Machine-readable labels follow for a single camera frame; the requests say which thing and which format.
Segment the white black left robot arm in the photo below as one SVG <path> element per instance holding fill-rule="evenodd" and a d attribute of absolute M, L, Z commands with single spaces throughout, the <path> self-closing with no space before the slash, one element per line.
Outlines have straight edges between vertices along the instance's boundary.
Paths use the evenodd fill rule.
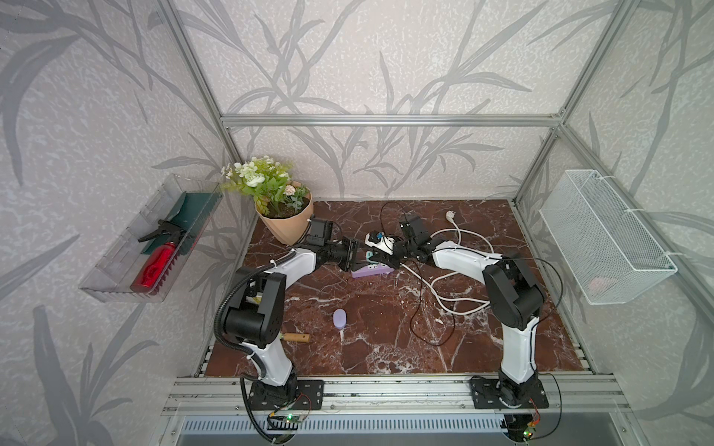
<path fill-rule="evenodd" d="M 241 267 L 234 274 L 213 321 L 215 340 L 241 351 L 257 368 L 256 381 L 285 387 L 294 375 L 279 339 L 286 291 L 325 264 L 351 271 L 360 243 L 348 238 L 322 245 L 303 243 L 258 268 Z"/>

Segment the purple power strip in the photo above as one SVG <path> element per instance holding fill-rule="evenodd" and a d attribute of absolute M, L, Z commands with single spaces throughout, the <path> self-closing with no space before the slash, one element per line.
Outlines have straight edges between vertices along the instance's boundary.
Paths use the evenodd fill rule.
<path fill-rule="evenodd" d="M 368 264 L 360 267 L 356 271 L 351 272 L 353 279 L 361 279 L 371 276 L 389 275 L 393 272 L 393 268 L 381 263 Z"/>

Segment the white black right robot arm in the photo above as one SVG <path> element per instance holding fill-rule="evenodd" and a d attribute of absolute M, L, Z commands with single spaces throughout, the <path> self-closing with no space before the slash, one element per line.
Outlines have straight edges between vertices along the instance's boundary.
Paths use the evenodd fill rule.
<path fill-rule="evenodd" d="M 517 255 L 485 254 L 427 235 L 400 240 L 370 232 L 366 246 L 373 260 L 393 269 L 416 260 L 485 285 L 490 308 L 502 326 L 503 355 L 497 379 L 470 381 L 477 404 L 515 409 L 540 394 L 536 332 L 547 295 L 524 260 Z"/>

